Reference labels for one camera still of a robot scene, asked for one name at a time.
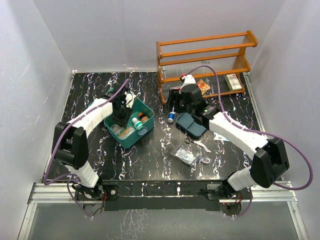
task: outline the wooden rack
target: wooden rack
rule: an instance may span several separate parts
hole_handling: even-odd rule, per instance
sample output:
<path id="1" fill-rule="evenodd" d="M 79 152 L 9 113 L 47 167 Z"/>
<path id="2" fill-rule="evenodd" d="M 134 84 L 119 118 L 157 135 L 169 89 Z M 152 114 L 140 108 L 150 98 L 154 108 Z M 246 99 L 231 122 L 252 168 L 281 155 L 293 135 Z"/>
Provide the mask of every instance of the wooden rack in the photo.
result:
<path id="1" fill-rule="evenodd" d="M 242 90 L 222 92 L 221 95 L 244 93 L 240 73 L 249 72 L 246 48 L 256 47 L 257 38 L 248 30 L 217 36 L 190 38 L 176 41 L 156 42 L 157 80 L 162 104 L 166 103 L 163 85 L 180 81 L 180 76 L 200 65 L 209 65 L 217 75 L 236 74 Z M 213 76 L 207 68 L 199 68 L 193 74 L 195 79 Z M 204 95 L 206 98 L 218 94 Z"/>

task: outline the snack package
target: snack package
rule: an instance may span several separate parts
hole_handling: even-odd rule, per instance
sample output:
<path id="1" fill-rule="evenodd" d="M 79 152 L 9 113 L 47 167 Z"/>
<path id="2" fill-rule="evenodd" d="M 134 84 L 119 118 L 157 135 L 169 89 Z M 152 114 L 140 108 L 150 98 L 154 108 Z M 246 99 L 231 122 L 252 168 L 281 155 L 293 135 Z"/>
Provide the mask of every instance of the snack package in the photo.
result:
<path id="1" fill-rule="evenodd" d="M 200 88 L 202 95 L 205 94 L 205 92 L 210 89 L 210 86 L 206 84 L 203 80 L 197 81 L 196 84 Z"/>

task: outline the small box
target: small box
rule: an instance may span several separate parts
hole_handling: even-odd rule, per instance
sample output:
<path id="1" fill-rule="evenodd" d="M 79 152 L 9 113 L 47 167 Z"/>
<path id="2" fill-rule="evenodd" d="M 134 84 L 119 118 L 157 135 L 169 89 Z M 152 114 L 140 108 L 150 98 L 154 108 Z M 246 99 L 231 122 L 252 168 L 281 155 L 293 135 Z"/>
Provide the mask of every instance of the small box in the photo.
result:
<path id="1" fill-rule="evenodd" d="M 224 78 L 231 92 L 239 91 L 242 89 L 242 86 L 237 78 L 237 75 L 235 75 L 234 73 L 225 75 Z"/>

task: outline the teal box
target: teal box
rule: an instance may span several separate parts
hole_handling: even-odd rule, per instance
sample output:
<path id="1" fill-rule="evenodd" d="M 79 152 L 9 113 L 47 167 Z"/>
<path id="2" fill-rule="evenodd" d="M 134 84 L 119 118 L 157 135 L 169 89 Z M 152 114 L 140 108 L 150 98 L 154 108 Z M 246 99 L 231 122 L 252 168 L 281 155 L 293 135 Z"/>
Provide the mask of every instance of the teal box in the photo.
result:
<path id="1" fill-rule="evenodd" d="M 127 138 L 120 139 L 115 132 L 112 131 L 111 126 L 114 122 L 111 119 L 111 116 L 106 117 L 104 119 L 104 125 L 107 127 L 109 133 L 117 140 L 121 146 L 125 149 L 130 148 L 133 144 L 135 144 L 139 139 L 141 139 L 144 135 L 146 135 L 151 129 L 155 126 L 155 113 L 152 111 L 147 105 L 145 105 L 139 98 L 136 98 L 133 104 L 132 115 L 130 116 L 128 127 L 133 127 L 134 132 L 131 133 Z M 140 130 L 135 129 L 135 126 L 132 122 L 133 118 L 139 119 L 138 114 L 143 113 L 149 119 L 142 124 L 143 128 Z"/>

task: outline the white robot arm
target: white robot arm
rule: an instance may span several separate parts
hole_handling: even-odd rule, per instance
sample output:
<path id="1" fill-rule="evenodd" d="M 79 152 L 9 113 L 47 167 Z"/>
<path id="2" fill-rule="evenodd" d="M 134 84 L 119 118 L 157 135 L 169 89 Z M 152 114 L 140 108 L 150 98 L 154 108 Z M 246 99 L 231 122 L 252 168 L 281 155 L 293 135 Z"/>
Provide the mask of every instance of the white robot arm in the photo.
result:
<path id="1" fill-rule="evenodd" d="M 54 158 L 77 176 L 81 185 L 77 190 L 93 198 L 101 195 L 99 186 L 97 186 L 101 179 L 88 162 L 88 136 L 96 126 L 109 116 L 115 123 L 126 126 L 136 97 L 124 87 L 112 102 L 106 103 L 111 95 L 112 91 L 97 97 L 83 113 L 67 123 L 59 122 L 54 130 L 53 146 L 56 145 L 64 129 L 79 119 L 64 135 Z"/>
<path id="2" fill-rule="evenodd" d="M 171 89 L 167 108 L 174 107 L 177 113 L 189 113 L 197 124 L 218 133 L 252 159 L 252 165 L 232 173 L 219 187 L 220 195 L 232 197 L 244 188 L 260 185 L 269 188 L 284 172 L 289 169 L 289 161 L 284 142 L 274 137 L 247 132 L 244 125 L 226 118 L 214 104 L 203 98 L 201 90 L 192 75 L 181 77 L 183 85 L 180 89 Z"/>

